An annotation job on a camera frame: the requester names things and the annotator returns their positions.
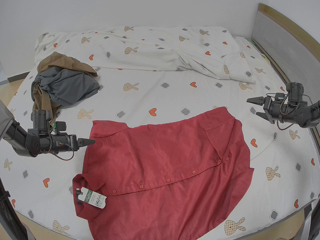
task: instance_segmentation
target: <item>floor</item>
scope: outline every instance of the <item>floor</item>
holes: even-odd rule
[[[0,86],[0,100],[8,106],[12,97],[18,90],[23,80],[7,83]],[[68,240],[70,238],[58,234],[52,230],[48,230],[47,228],[40,226],[39,224],[33,222],[32,220],[24,217],[23,215],[18,214],[20,220],[25,223],[34,237],[37,240],[46,239],[46,240]],[[268,229],[264,230],[259,234],[255,234],[253,236],[245,238],[245,240],[276,240],[278,238],[290,239],[292,238],[302,225],[304,220],[304,212],[303,210],[289,219],[281,222],[280,224]],[[1,240],[10,240],[8,234],[4,231],[3,227],[0,225],[0,239]]]

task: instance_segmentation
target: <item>folded gray cloth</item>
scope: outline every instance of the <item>folded gray cloth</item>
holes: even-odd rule
[[[31,85],[33,100],[33,87],[37,82],[55,104],[64,106],[93,96],[99,88],[99,83],[87,72],[53,66],[35,77]]]

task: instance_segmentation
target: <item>brown fabric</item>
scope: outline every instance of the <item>brown fabric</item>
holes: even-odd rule
[[[51,67],[62,67],[69,70],[78,70],[90,73],[92,76],[96,77],[97,72],[86,63],[80,62],[75,58],[68,57],[64,54],[60,54],[54,51],[51,55],[43,59],[38,65],[38,73],[41,71],[46,71]],[[52,113],[52,120],[50,124],[53,124],[56,120],[57,108],[60,105],[55,104],[50,100],[49,94],[40,88],[40,83],[37,82],[33,86],[33,96],[34,104],[32,111],[35,110],[49,110]]]

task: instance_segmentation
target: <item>red button-up shirt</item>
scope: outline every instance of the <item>red button-up shirt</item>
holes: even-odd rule
[[[250,186],[242,124],[225,107],[173,123],[129,128],[93,121],[83,173],[73,179],[107,196],[82,202],[95,240],[194,240],[222,223]]]

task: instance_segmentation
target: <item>white and green tag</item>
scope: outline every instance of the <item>white and green tag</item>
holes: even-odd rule
[[[81,193],[78,195],[79,200],[86,202],[90,205],[103,209],[106,206],[106,196],[94,192],[85,187],[81,188]]]

